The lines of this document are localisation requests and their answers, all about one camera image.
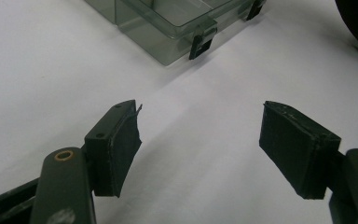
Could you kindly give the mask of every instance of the white table surface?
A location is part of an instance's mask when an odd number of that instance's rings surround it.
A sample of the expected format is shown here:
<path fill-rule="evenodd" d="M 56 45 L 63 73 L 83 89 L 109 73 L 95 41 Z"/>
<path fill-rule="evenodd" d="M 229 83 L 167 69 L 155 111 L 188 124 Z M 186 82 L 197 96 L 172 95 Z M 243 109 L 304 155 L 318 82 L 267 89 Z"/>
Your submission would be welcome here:
<path fill-rule="evenodd" d="M 98 223 L 331 223 L 331 192 L 302 200 L 258 146 L 263 103 L 358 147 L 358 44 L 333 0 L 268 1 L 235 25 L 164 67 L 82 0 L 0 0 L 0 194 L 136 99 L 143 144 L 122 196 L 94 198 Z"/>

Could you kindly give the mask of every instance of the box latch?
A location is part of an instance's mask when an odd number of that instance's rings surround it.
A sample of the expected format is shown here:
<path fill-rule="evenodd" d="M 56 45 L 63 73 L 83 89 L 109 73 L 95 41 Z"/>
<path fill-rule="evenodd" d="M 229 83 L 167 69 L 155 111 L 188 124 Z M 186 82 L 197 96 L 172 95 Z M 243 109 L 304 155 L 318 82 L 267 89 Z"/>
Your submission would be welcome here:
<path fill-rule="evenodd" d="M 252 4 L 251 11 L 249 12 L 248 17 L 246 18 L 247 21 L 253 19 L 255 16 L 260 13 L 261 7 L 266 3 L 266 0 L 255 0 Z"/>
<path fill-rule="evenodd" d="M 211 47 L 212 39 L 217 33 L 217 22 L 207 20 L 202 23 L 194 32 L 193 44 L 191 46 L 189 60 L 199 57 L 203 52 Z"/>

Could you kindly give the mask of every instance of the screw hole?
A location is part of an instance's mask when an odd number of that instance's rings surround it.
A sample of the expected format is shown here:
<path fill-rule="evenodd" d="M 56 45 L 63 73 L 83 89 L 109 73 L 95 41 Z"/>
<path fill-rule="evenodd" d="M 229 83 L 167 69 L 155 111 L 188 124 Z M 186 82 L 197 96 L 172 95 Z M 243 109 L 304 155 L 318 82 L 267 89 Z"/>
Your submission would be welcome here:
<path fill-rule="evenodd" d="M 73 156 L 74 156 L 74 152 L 72 150 L 66 150 L 57 153 L 54 159 L 56 161 L 69 161 L 72 159 Z"/>

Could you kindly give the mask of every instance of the clear plastic box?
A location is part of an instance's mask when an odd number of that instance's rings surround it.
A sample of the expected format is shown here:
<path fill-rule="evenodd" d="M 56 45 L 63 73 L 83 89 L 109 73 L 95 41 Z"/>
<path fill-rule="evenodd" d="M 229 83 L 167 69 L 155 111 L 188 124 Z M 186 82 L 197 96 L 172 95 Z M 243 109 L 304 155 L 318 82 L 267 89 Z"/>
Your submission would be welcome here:
<path fill-rule="evenodd" d="M 238 19 L 250 20 L 265 0 L 86 0 L 122 33 L 164 65 L 195 59 L 214 36 Z"/>

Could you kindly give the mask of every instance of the white surface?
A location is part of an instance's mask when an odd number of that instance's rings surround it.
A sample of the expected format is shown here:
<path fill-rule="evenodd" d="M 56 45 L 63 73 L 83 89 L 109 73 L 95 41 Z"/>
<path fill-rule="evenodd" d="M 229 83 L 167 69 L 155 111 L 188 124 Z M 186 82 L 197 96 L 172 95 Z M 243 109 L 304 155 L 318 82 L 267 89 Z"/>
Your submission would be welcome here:
<path fill-rule="evenodd" d="M 334 1 L 269 1 L 194 62 L 165 68 L 82 0 L 0 0 L 0 193 L 39 176 L 110 106 L 136 99 L 143 144 L 99 223 L 331 223 L 258 146 L 266 100 L 358 147 L 358 50 Z"/>

